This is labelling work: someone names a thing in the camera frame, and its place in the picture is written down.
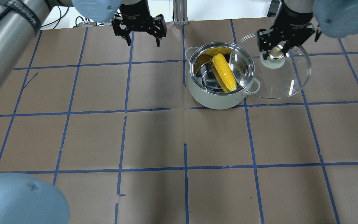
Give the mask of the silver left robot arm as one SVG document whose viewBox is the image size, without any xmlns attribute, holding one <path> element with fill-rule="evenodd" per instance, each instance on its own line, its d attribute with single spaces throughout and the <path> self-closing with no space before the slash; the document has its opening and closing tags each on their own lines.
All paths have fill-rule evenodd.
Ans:
<svg viewBox="0 0 358 224">
<path fill-rule="evenodd" d="M 0 89 L 54 6 L 75 7 L 95 22 L 112 22 L 114 34 L 131 44 L 132 31 L 147 32 L 157 45 L 166 36 L 162 15 L 152 17 L 146 0 L 0 0 Z M 34 176 L 0 172 L 0 224 L 67 224 L 64 194 Z"/>
</svg>

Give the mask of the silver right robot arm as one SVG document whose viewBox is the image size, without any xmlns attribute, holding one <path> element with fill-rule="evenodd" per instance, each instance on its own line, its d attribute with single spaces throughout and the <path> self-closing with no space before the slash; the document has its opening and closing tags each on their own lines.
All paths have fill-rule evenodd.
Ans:
<svg viewBox="0 0 358 224">
<path fill-rule="evenodd" d="M 283 0 L 274 24 L 257 31 L 257 43 L 267 60 L 281 42 L 285 55 L 313 34 L 316 41 L 321 34 L 332 38 L 358 34 L 358 0 Z"/>
</svg>

